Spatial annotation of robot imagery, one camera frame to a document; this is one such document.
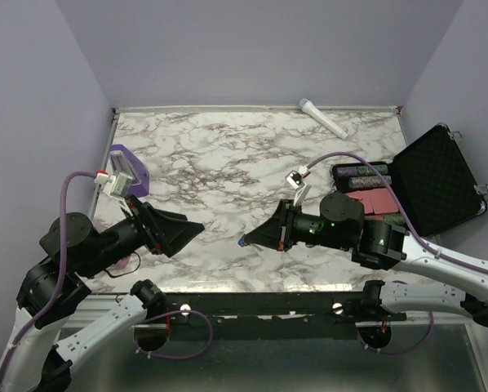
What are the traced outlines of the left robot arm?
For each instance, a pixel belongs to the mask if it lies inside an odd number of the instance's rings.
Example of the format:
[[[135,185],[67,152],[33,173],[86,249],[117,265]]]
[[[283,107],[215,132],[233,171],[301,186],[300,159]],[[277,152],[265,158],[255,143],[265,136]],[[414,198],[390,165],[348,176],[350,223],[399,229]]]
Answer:
[[[172,257],[204,229],[187,216],[126,198],[124,220],[100,232],[80,212],[62,214],[39,241],[47,254],[25,275],[16,298],[16,318],[0,359],[0,391],[64,391],[84,358],[118,332],[153,323],[169,307],[165,294],[149,279],[106,315],[66,340],[60,331],[91,293],[84,283],[121,259],[146,247]]]

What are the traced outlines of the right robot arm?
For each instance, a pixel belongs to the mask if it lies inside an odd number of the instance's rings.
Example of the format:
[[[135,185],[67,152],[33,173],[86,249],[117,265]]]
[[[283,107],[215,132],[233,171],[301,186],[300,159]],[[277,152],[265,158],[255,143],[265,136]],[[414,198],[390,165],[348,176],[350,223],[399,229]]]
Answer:
[[[395,270],[429,278],[428,284],[372,282],[358,300],[369,320],[382,314],[425,311],[458,314],[488,327],[488,260],[430,243],[408,229],[367,220],[363,205],[335,192],[320,202],[318,215],[283,199],[263,224],[244,234],[242,247],[287,252],[294,245],[349,251],[351,260],[370,270]]]

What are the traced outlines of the pink metronome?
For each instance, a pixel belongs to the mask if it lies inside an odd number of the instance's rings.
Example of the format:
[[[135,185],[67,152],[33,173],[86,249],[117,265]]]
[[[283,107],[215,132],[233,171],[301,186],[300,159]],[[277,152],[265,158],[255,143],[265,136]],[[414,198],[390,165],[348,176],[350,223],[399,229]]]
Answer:
[[[103,220],[101,220],[101,219],[94,219],[94,220],[92,221],[92,223],[94,224],[95,229],[96,229],[96,230],[97,230],[99,233],[102,233],[103,231],[105,231],[105,230],[108,228],[108,226],[107,226],[107,225],[104,223],[104,221],[103,221]],[[128,266],[128,264],[129,264],[129,262],[130,262],[130,259],[131,259],[131,258],[130,258],[129,256],[124,257],[124,258],[122,258],[121,260],[119,260],[119,261],[118,261],[118,262],[117,262],[117,263],[114,265],[114,267],[115,267],[116,269],[124,270],[124,269],[125,269],[125,268]]]

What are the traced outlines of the purple metronome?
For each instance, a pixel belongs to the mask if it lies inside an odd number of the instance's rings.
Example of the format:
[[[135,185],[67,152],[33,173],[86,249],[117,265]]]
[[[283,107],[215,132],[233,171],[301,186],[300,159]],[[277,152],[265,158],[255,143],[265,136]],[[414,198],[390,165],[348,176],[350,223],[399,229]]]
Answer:
[[[149,195],[149,171],[125,145],[111,145],[109,161],[115,172],[125,172],[132,178],[130,194],[134,194],[138,198]]]

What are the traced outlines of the pink card deck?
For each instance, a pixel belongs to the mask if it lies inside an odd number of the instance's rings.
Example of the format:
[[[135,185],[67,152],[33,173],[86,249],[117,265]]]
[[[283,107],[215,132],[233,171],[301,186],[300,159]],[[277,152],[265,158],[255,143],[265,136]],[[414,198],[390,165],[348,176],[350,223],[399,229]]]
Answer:
[[[398,213],[397,204],[387,189],[368,189],[353,191],[347,195],[364,206],[366,215],[385,215]]]

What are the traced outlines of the white microphone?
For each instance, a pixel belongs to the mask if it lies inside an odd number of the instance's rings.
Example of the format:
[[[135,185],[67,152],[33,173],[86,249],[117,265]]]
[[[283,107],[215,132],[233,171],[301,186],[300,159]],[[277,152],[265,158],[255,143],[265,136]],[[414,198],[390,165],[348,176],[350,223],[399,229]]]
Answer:
[[[328,131],[331,131],[335,136],[342,140],[348,138],[348,133],[340,127],[337,123],[330,120],[320,109],[318,109],[311,100],[302,99],[299,101],[299,108],[309,117],[314,119],[317,123],[323,126]]]

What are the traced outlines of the black poker chip case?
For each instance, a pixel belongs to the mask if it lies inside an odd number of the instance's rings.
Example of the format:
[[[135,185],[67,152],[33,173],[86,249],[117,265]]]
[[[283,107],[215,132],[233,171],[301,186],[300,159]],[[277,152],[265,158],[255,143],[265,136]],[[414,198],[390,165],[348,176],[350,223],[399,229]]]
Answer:
[[[390,163],[373,162],[391,185],[419,236],[429,237],[469,221],[487,210],[477,182],[446,124],[438,123],[397,154]],[[335,188],[346,194],[386,189],[361,163],[337,164],[330,169]],[[366,215],[371,220],[406,226],[399,212]]]

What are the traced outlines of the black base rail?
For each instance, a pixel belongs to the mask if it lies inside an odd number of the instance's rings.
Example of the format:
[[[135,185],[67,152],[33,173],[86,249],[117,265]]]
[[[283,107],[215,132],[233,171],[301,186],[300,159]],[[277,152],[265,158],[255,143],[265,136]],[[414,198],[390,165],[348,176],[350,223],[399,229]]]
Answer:
[[[167,292],[133,327],[150,341],[355,338],[357,325],[404,321],[384,310],[380,281],[348,292]]]

